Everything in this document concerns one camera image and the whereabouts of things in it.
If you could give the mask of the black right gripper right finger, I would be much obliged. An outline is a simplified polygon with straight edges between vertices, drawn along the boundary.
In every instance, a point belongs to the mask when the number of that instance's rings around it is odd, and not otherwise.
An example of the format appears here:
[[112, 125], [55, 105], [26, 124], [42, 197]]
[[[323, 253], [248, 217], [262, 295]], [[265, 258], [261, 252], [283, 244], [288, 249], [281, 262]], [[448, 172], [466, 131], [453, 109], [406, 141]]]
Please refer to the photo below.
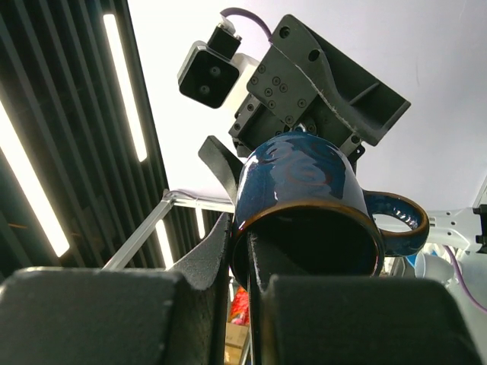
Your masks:
[[254, 364], [479, 364], [454, 298], [414, 278], [302, 273], [247, 238]]

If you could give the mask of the dark navy glazed mug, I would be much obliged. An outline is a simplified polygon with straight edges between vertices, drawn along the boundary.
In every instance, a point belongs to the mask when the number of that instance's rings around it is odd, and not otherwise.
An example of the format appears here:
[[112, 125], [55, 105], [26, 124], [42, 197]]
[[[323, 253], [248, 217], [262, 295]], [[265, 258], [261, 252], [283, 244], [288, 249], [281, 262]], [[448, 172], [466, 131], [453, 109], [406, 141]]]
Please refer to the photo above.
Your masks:
[[348, 158], [331, 142], [286, 132], [261, 144], [240, 173], [231, 270], [247, 284], [247, 238], [262, 229], [312, 275], [379, 274], [385, 257], [411, 256], [429, 235], [414, 201], [360, 187]]

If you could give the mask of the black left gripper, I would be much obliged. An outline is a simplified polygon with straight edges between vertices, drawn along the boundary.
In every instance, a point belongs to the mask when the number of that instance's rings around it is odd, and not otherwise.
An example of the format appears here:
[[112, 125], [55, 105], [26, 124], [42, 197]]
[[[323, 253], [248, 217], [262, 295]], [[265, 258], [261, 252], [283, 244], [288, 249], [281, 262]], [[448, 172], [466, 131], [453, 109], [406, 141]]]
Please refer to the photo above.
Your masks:
[[[229, 130], [238, 157], [282, 133], [306, 132], [336, 145], [352, 164], [362, 141], [377, 145], [411, 103], [291, 14], [272, 35], [272, 45], [294, 70], [278, 73], [251, 66], [238, 86], [247, 95]], [[214, 135], [198, 151], [233, 205], [243, 163]]]

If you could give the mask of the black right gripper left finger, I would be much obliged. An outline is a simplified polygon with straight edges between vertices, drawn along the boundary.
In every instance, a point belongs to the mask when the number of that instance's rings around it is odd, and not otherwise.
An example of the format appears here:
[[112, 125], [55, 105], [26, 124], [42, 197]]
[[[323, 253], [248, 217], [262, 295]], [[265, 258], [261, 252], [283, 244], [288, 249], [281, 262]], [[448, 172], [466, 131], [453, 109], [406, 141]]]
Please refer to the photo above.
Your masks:
[[232, 217], [168, 270], [26, 268], [1, 286], [3, 364], [221, 364]]

